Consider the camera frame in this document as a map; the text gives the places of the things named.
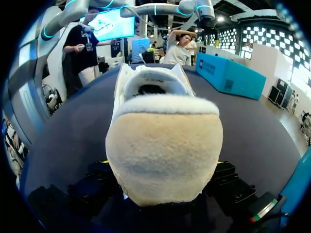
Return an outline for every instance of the man in black t-shirt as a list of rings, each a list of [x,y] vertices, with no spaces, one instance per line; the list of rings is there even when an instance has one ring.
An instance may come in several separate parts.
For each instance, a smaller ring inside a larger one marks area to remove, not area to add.
[[[98,13],[98,9],[89,8],[84,21],[71,29],[63,47],[63,52],[71,56],[73,74],[79,75],[83,86],[99,76],[96,46],[110,45],[116,41],[100,42],[95,37],[88,24]]]

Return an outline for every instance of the screen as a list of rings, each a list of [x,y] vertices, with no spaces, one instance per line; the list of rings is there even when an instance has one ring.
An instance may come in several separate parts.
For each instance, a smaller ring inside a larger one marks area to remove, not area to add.
[[[135,17],[122,18],[120,9],[99,13],[96,18],[89,23],[94,27],[94,35],[99,41],[113,38],[134,36]]]

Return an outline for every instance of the white top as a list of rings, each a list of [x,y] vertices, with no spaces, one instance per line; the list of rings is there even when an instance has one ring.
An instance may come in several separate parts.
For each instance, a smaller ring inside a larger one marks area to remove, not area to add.
[[[191,66],[190,51],[178,46],[175,41],[168,41],[164,64],[180,64]]]
[[[195,51],[196,51],[196,42],[194,40],[190,41],[189,44],[187,44],[187,46],[185,46],[185,48],[189,49],[191,56],[195,55]]]
[[[294,99],[294,103],[297,104],[299,102],[299,98],[296,96]]]

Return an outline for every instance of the ceiling light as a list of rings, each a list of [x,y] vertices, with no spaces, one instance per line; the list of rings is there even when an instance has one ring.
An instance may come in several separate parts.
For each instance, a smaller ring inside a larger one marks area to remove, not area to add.
[[[220,16],[220,17],[217,18],[217,21],[218,21],[218,22],[223,22],[223,20],[224,20],[224,17],[222,17],[222,16]]]

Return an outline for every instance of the ceiling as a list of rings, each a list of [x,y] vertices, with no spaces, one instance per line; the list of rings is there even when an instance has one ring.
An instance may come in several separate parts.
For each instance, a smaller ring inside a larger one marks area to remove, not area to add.
[[[178,5],[180,0],[136,0],[136,6],[146,3],[171,3]],[[212,0],[215,16],[223,17],[222,22],[217,22],[217,28],[234,27],[242,20],[275,20],[281,21],[274,10],[271,0]],[[178,16],[149,16],[149,21],[159,27],[172,28],[181,26],[188,18]]]

